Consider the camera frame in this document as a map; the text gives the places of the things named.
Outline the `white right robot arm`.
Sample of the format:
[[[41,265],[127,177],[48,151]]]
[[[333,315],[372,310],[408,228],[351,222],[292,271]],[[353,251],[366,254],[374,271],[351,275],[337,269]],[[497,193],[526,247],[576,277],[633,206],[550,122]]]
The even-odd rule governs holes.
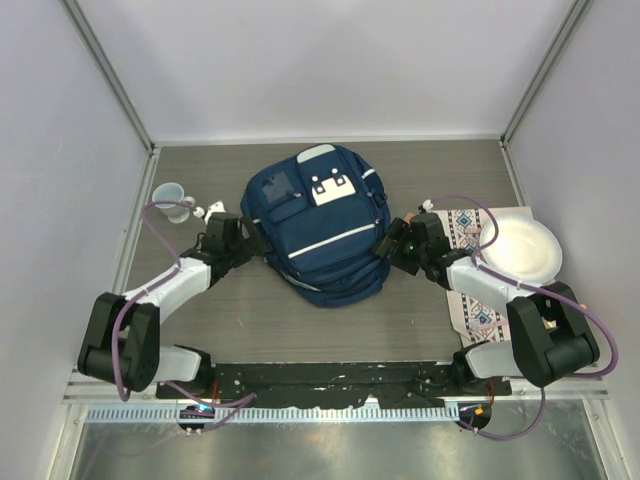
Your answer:
[[[479,301],[507,322],[509,340],[481,341],[454,353],[451,380],[462,394],[477,393],[492,377],[522,377],[544,388],[600,357],[586,311],[568,285],[529,286],[490,270],[470,251],[451,246],[435,213],[394,219],[372,252]]]

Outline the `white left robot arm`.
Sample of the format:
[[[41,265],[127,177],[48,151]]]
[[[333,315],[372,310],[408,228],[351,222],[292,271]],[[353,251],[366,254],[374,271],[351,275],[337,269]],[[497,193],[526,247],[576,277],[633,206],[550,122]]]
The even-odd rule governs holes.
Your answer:
[[[163,274],[124,294],[106,292],[96,299],[77,360],[79,372],[114,384],[124,398],[166,381],[178,381],[190,398],[205,397],[213,385],[210,355],[163,346],[161,325],[230,270],[266,250],[250,219],[211,214],[195,245],[177,256]]]

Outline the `navy blue student backpack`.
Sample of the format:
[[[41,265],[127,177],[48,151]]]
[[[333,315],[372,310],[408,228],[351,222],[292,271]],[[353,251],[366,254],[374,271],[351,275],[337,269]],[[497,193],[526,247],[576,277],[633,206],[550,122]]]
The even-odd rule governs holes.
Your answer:
[[[324,143],[272,164],[249,180],[240,207],[268,245],[267,265],[311,304],[343,307],[382,290],[391,265],[373,248],[391,212],[358,153]]]

